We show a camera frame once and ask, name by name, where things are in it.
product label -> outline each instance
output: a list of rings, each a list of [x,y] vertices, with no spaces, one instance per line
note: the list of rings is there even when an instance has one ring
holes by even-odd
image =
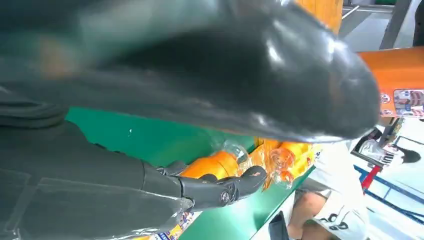
[[[398,115],[424,117],[424,89],[395,90],[394,106]]]

person's leg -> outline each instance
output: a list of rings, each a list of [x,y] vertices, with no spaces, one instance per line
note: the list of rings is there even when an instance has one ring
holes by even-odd
[[[288,224],[288,235],[293,239],[301,239],[306,221],[317,215],[326,204],[327,199],[314,192],[306,192],[295,203]]]

orange bottle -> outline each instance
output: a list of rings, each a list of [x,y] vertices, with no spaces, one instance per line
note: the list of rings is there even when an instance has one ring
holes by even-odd
[[[234,177],[242,174],[239,165],[249,160],[247,151],[240,145],[226,141],[222,150],[214,154],[201,157],[191,163],[181,176],[188,178],[201,178],[206,174],[215,175],[217,179]]]

green shelf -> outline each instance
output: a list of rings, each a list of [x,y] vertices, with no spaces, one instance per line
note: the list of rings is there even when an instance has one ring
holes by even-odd
[[[77,124],[90,142],[154,166],[167,166],[176,160],[191,163],[216,151],[225,140],[236,141],[248,151],[254,149],[251,136],[157,119],[85,108],[72,108],[67,119]],[[291,190],[274,185],[231,206],[203,212],[180,239],[250,239],[305,176],[298,179]]]

person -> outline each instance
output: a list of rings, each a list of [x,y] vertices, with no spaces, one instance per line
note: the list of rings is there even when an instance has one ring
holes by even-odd
[[[327,145],[296,190],[287,230],[302,240],[362,240],[369,222],[364,194],[345,142]]]
[[[412,164],[421,160],[421,155],[418,152],[394,144],[386,145],[383,147],[383,150],[385,151],[385,156],[381,160],[381,163],[386,166]]]

